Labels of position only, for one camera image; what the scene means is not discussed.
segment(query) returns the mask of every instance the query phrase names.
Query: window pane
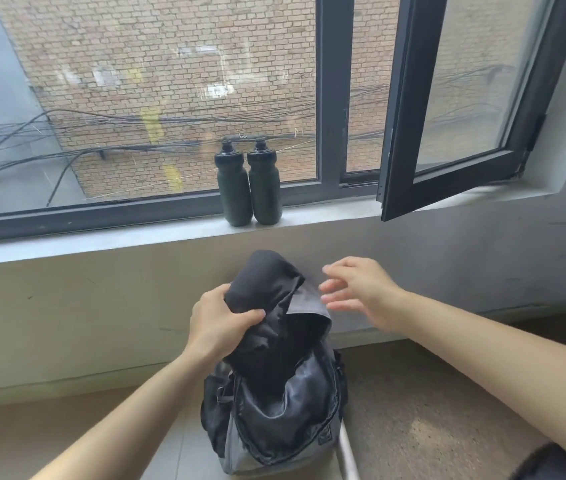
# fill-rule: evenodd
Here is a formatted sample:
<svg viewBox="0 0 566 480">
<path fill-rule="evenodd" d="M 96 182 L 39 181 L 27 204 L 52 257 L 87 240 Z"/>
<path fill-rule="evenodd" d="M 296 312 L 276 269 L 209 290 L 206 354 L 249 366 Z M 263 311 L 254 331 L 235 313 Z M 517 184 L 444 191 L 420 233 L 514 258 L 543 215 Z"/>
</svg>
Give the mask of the window pane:
<svg viewBox="0 0 566 480">
<path fill-rule="evenodd" d="M 355 0 L 348 171 L 381 164 L 400 0 Z"/>
<path fill-rule="evenodd" d="M 447 0 L 418 165 L 499 148 L 543 0 Z"/>
<path fill-rule="evenodd" d="M 0 0 L 0 212 L 214 189 L 227 136 L 315 178 L 314 37 L 314 0 Z"/>
</svg>

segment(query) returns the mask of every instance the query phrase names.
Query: dark green water bottle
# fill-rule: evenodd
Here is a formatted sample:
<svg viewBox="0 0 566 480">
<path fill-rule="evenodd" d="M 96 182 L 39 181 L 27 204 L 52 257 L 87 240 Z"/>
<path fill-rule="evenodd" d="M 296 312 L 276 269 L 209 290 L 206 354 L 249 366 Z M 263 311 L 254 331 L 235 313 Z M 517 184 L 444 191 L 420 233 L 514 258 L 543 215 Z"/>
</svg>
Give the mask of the dark green water bottle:
<svg viewBox="0 0 566 480">
<path fill-rule="evenodd" d="M 277 153 L 268 148 L 265 138 L 256 140 L 253 151 L 247 153 L 254 217 L 266 226 L 279 222 L 283 214 L 281 181 L 276 162 Z"/>
<path fill-rule="evenodd" d="M 221 192 L 225 220 L 235 227 L 252 221 L 252 200 L 247 172 L 243 168 L 243 154 L 237 152 L 230 140 L 221 142 L 221 151 L 214 155 L 218 168 L 216 179 Z"/>
</svg>

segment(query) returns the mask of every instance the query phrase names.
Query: brick building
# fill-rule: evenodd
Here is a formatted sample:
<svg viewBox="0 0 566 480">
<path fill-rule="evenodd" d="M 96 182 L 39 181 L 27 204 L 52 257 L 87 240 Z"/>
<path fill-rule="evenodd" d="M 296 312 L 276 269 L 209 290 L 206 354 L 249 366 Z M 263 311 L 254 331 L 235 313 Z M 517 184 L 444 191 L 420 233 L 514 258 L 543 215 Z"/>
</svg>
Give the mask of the brick building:
<svg viewBox="0 0 566 480">
<path fill-rule="evenodd" d="M 449 0 L 419 162 L 493 147 L 534 3 Z M 355 3 L 350 170 L 379 165 L 398 8 Z M 267 135 L 284 180 L 314 178 L 314 17 L 314 0 L 0 0 L 64 150 L 160 146 L 77 157 L 89 201 L 215 188 L 223 136 Z"/>
</svg>

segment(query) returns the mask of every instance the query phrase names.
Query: window sill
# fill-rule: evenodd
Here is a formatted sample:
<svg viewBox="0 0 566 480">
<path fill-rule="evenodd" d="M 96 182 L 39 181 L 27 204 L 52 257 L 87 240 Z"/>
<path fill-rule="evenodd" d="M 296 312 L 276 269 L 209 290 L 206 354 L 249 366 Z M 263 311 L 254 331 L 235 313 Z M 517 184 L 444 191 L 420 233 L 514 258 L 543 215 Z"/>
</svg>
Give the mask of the window sill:
<svg viewBox="0 0 566 480">
<path fill-rule="evenodd" d="M 504 185 L 477 187 L 434 203 L 422 210 L 435 210 L 461 205 L 476 205 L 489 201 L 507 201 L 538 197 L 553 193 L 523 181 Z M 274 228 L 315 224 L 320 222 L 380 217 L 381 204 L 374 197 L 342 199 L 310 205 L 287 207 L 281 221 L 274 226 L 251 225 L 235 228 L 222 216 L 199 217 L 156 224 L 75 232 L 0 242 L 0 263 L 38 259 L 60 255 L 105 251 L 145 246 L 164 242 L 204 239 L 219 235 L 256 232 Z"/>
</svg>

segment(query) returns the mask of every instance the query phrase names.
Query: forearm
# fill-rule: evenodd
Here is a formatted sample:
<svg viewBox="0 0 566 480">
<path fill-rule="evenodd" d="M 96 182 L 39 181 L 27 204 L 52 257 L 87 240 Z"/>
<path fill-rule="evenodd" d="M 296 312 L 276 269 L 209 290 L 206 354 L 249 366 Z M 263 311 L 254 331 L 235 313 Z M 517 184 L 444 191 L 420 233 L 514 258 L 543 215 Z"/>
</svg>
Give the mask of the forearm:
<svg viewBox="0 0 566 480">
<path fill-rule="evenodd" d="M 397 331 L 566 449 L 566 346 L 411 293 L 389 306 Z"/>
<path fill-rule="evenodd" d="M 136 480 L 211 361 L 186 350 L 32 480 Z"/>
</svg>

